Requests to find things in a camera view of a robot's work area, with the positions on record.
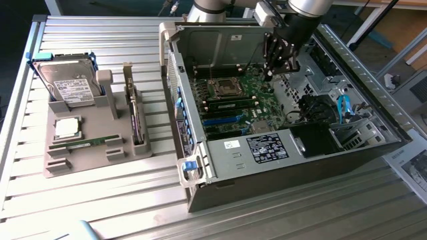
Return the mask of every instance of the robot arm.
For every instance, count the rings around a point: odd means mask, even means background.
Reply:
[[[264,80],[270,81],[273,74],[300,70],[296,56],[308,41],[321,16],[329,10],[333,0],[288,0],[281,18],[277,10],[264,0],[257,2],[254,19],[260,26],[272,27],[272,33],[264,33],[262,57]]]

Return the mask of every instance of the aluminum rail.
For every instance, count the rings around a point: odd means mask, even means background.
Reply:
[[[9,140],[0,238],[45,240],[49,230],[78,219],[102,239],[425,239],[425,205],[380,159],[337,177],[186,213],[158,64],[158,24],[177,19],[60,16],[33,23],[33,52],[93,50],[98,68],[112,70],[113,91],[124,85],[121,63],[133,62],[154,156],[44,178],[48,92],[21,65],[8,116],[14,126],[1,135]]]

